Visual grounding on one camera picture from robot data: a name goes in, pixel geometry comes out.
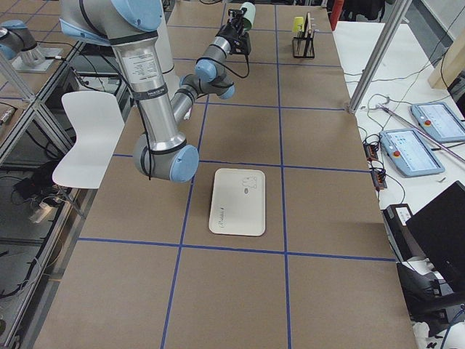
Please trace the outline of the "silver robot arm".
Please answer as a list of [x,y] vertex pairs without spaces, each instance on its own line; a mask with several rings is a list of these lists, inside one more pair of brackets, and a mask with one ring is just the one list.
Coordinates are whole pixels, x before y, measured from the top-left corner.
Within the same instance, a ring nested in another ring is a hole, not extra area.
[[145,130],[134,148],[135,166],[144,175],[187,182],[196,173],[198,150],[187,143],[178,125],[199,97],[233,96],[235,87],[225,60],[251,51],[248,32],[254,22],[254,2],[229,9],[228,15],[197,59],[195,72],[182,78],[170,97],[155,47],[165,23],[160,1],[62,1],[62,32],[79,41],[110,46],[116,56],[116,71],[132,94]]
[[22,20],[1,23],[1,53],[16,71],[25,73],[44,73],[62,57],[61,48],[41,46]]

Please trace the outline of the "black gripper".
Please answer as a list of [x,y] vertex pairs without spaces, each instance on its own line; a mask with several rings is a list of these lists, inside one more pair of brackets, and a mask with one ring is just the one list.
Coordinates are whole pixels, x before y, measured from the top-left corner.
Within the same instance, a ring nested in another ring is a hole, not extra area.
[[245,41],[247,35],[244,33],[244,11],[242,9],[228,9],[228,20],[217,35],[227,41]]

